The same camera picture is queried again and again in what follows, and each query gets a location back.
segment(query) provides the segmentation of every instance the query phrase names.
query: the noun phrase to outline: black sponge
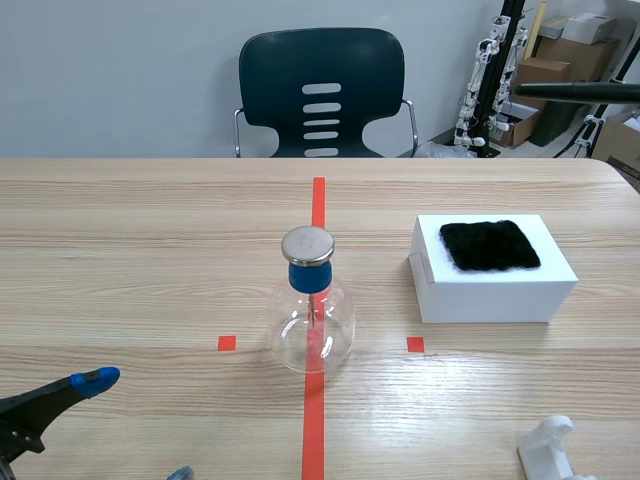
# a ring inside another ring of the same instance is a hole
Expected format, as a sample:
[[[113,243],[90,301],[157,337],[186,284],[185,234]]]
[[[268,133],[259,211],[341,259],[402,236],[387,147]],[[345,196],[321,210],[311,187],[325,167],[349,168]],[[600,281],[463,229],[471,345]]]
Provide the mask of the black sponge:
[[[450,223],[440,228],[440,237],[460,270],[489,272],[540,266],[531,243],[510,220]]]

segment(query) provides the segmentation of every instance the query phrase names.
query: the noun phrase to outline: chair backrest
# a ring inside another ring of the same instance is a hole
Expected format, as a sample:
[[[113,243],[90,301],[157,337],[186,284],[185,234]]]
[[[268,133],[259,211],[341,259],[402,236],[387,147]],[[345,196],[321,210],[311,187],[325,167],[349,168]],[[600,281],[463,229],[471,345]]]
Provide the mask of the chair backrest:
[[[304,157],[313,149],[337,152],[306,156],[379,156],[362,132],[398,113],[404,74],[398,39],[372,28],[264,33],[240,54],[247,122],[278,132],[275,157]],[[327,93],[313,93],[319,90]]]

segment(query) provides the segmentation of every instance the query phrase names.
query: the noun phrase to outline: flask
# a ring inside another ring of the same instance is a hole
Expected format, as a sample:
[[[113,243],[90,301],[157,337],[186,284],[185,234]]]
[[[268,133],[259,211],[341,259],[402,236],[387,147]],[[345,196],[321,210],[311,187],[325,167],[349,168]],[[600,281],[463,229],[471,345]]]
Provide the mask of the flask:
[[[337,370],[355,335],[351,296],[333,276],[333,236],[318,227],[282,239],[289,275],[269,301],[269,338],[276,357],[298,372]]]

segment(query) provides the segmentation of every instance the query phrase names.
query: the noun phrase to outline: metal cap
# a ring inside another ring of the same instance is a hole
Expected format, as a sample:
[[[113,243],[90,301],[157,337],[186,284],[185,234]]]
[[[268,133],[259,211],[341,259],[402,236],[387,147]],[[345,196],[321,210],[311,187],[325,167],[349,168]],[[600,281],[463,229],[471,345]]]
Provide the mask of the metal cap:
[[[282,239],[282,254],[289,263],[300,267],[317,267],[331,255],[335,242],[333,236],[318,227],[298,227]]]

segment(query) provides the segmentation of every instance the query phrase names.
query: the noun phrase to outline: red tape mark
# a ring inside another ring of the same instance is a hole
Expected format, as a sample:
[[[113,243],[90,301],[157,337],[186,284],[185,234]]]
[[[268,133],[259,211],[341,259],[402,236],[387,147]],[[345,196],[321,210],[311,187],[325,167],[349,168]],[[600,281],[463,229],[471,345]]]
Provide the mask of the red tape mark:
[[[233,352],[236,349],[235,335],[222,335],[218,337],[219,352]]]
[[[407,350],[410,353],[424,353],[424,338],[407,337]]]
[[[326,182],[313,179],[311,224],[325,228]],[[324,480],[324,365],[320,351],[324,343],[324,308],[319,294],[314,297],[307,332],[307,373],[304,377],[304,420],[302,427],[302,480]]]

